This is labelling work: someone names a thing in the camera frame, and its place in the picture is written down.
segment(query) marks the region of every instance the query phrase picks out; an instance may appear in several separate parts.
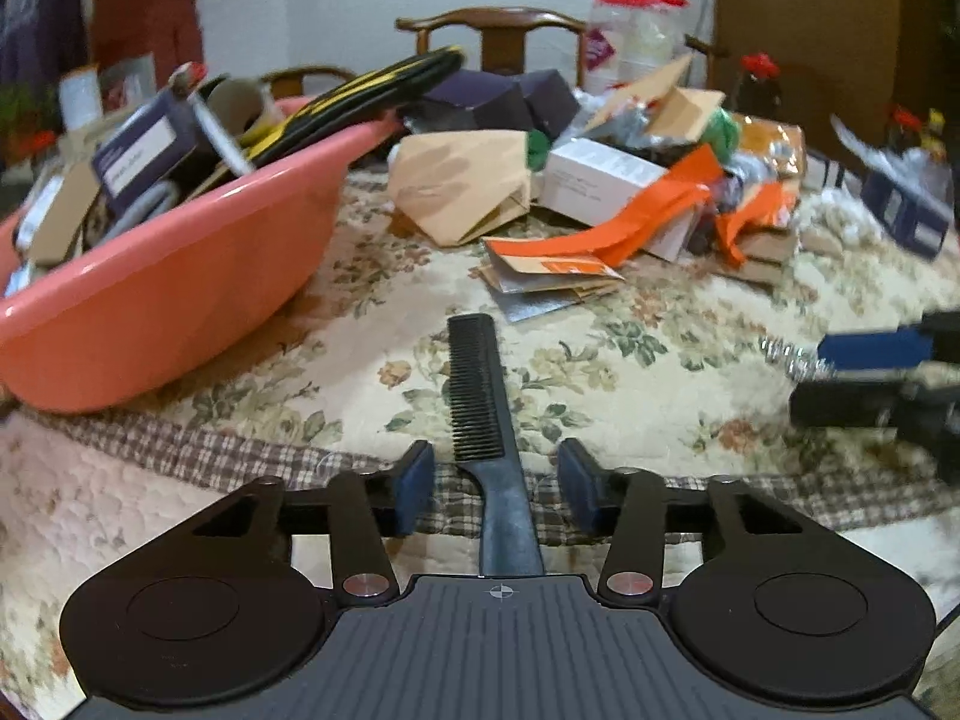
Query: purple box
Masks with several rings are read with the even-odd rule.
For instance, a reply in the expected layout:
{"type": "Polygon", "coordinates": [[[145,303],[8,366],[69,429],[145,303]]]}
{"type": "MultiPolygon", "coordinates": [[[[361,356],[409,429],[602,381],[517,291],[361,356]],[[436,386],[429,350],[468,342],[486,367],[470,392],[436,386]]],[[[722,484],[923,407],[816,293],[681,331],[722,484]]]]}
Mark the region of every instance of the purple box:
{"type": "Polygon", "coordinates": [[[553,143],[580,111],[577,98],[556,70],[540,70],[517,76],[534,127],[553,143]]]}
{"type": "Polygon", "coordinates": [[[926,260],[940,253],[953,219],[953,210],[931,207],[885,175],[871,172],[860,193],[867,208],[903,248],[926,260]]]}
{"type": "Polygon", "coordinates": [[[495,73],[456,71],[427,92],[416,109],[430,129],[535,129],[517,81],[495,73]]]}
{"type": "Polygon", "coordinates": [[[91,160],[115,215],[206,141],[193,112],[169,89],[144,104],[94,152],[91,160]]]}

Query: black comb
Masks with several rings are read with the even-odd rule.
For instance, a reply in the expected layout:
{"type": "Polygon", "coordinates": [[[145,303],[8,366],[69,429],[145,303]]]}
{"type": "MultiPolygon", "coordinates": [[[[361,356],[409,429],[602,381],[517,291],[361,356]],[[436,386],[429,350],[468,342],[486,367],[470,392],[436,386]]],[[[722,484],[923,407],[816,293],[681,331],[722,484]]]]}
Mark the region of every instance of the black comb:
{"type": "Polygon", "coordinates": [[[446,326],[454,459],[480,485],[484,500],[480,573],[542,576],[544,559],[530,514],[493,320],[487,314],[464,314],[450,317],[446,326]]]}

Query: dark blue box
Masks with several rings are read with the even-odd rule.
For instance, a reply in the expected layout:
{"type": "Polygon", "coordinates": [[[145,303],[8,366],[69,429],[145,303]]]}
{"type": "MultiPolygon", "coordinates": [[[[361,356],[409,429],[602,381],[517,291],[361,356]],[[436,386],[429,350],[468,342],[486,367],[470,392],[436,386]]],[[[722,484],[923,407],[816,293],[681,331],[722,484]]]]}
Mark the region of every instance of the dark blue box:
{"type": "Polygon", "coordinates": [[[926,260],[940,253],[953,220],[953,210],[947,204],[942,203],[942,210],[931,206],[878,172],[867,176],[860,198],[903,248],[926,260]]]}
{"type": "Polygon", "coordinates": [[[122,215],[206,140],[185,100],[169,89],[145,103],[94,152],[91,160],[107,207],[122,215]]]}

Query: blue gripper pad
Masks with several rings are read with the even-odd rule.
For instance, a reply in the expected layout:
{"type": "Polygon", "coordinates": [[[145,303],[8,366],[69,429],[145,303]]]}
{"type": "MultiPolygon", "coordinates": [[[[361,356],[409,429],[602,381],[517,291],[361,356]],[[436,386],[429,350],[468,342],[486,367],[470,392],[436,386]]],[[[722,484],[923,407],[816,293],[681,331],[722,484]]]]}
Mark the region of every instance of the blue gripper pad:
{"type": "Polygon", "coordinates": [[[824,336],[817,356],[837,370],[888,370],[911,368],[933,354],[933,338],[916,327],[893,333],[838,333],[824,336]]]}
{"type": "Polygon", "coordinates": [[[394,509],[397,512],[397,536],[409,536],[414,532],[416,518],[426,507],[433,494],[433,471],[435,466],[433,447],[426,442],[414,445],[411,453],[416,453],[401,474],[394,478],[394,509]]]}
{"type": "Polygon", "coordinates": [[[600,517],[597,478],[565,443],[557,447],[560,496],[570,507],[573,521],[584,533],[596,533],[600,517]]]}

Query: plaid fabric border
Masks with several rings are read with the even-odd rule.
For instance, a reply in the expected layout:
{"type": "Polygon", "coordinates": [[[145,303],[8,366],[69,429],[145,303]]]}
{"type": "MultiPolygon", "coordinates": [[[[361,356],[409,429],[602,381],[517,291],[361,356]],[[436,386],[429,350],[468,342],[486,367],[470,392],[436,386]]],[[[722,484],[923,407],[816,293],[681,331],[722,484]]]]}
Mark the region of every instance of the plaid fabric border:
{"type": "MultiPolygon", "coordinates": [[[[142,413],[111,410],[94,416],[23,413],[45,427],[128,463],[202,488],[229,493],[259,476],[282,477],[290,488],[323,487],[341,471],[385,469],[394,460],[278,445],[188,430],[142,413]]],[[[793,506],[832,530],[852,530],[925,517],[960,505],[960,490],[925,469],[905,475],[885,469],[869,472],[810,473],[803,476],[744,476],[747,484],[793,506]]],[[[539,540],[548,546],[587,544],[560,499],[556,474],[526,473],[539,540]]],[[[707,479],[667,477],[667,485],[702,490],[707,479]]],[[[423,533],[477,538],[483,501],[476,486],[452,464],[441,464],[433,499],[418,522],[423,533]]]]}

